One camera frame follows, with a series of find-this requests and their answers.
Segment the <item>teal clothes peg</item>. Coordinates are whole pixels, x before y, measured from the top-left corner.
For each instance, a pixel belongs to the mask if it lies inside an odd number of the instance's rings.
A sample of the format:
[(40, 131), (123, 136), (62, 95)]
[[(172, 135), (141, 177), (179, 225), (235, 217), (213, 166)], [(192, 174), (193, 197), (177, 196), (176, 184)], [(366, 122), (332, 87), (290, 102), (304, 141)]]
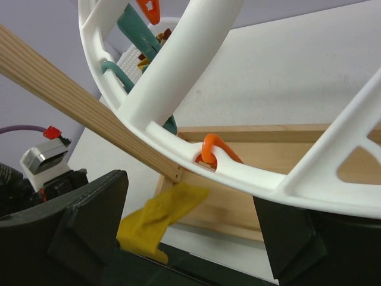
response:
[(118, 18), (117, 26), (149, 61), (160, 51), (159, 41), (130, 4)]

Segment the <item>white round sock hanger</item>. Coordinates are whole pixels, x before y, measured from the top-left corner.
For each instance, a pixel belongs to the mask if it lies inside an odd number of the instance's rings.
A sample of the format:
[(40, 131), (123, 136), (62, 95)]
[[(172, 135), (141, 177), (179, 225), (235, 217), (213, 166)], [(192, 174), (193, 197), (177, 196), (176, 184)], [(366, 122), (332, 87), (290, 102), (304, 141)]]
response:
[(144, 133), (179, 123), (331, 125), (380, 74), (380, 2), (234, 29), (242, 1), (190, 1), (131, 92), (102, 71), (104, 38), (127, 1), (79, 1), (86, 60), (122, 123)]

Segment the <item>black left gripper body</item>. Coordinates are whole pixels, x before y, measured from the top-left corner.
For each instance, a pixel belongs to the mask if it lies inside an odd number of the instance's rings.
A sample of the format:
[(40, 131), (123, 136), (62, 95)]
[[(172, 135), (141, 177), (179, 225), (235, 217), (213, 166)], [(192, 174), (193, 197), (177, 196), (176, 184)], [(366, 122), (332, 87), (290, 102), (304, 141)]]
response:
[(35, 191), (29, 179), (1, 163), (1, 216), (29, 209), (88, 184), (87, 170), (69, 170)]

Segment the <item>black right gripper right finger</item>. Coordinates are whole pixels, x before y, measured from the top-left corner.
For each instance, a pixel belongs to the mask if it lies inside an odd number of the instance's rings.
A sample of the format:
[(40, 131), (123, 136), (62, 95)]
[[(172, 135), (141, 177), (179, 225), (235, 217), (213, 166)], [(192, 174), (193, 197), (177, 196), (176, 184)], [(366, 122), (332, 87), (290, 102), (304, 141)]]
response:
[(380, 285), (380, 220), (254, 198), (280, 285)]

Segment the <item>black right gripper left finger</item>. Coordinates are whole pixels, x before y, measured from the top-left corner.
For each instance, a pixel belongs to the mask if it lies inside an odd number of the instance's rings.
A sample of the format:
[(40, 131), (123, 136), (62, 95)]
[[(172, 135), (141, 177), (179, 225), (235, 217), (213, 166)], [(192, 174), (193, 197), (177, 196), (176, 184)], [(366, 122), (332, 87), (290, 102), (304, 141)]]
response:
[(100, 285), (129, 180), (113, 170), (1, 218), (1, 285)]

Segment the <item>mustard yellow sock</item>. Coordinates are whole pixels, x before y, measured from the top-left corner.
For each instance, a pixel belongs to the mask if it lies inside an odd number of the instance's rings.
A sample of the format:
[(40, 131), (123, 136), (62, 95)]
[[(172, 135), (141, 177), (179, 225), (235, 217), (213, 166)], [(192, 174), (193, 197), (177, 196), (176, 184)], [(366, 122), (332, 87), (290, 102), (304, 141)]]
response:
[(209, 193), (208, 188), (184, 182), (162, 191), (121, 220), (117, 231), (120, 248), (167, 264), (168, 256), (158, 248), (167, 228), (200, 205)]

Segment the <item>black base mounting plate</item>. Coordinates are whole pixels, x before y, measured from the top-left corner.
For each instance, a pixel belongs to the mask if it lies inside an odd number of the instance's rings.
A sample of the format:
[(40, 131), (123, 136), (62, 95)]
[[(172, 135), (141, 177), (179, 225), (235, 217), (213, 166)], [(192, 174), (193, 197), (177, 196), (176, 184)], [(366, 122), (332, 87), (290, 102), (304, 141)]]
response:
[(168, 251), (166, 265), (114, 247), (101, 285), (273, 285), (167, 244), (160, 249)]

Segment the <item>wooden hanger rack stand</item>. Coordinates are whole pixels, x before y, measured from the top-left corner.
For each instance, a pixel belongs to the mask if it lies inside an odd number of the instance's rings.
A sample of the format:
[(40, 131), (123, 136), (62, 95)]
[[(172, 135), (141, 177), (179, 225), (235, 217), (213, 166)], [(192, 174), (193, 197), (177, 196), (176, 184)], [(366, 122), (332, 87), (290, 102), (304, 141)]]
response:
[(287, 175), (248, 166), (211, 147), (215, 171), (196, 162), (199, 143), (156, 123), (139, 133), (122, 123), (62, 71), (6, 27), (1, 27), (1, 73), (161, 174), (178, 164), (190, 172), (274, 203), (354, 217), (380, 219), (380, 186), (340, 180), (336, 171), (356, 148), (380, 159), (369, 138), (380, 116), (380, 74), (375, 74)]

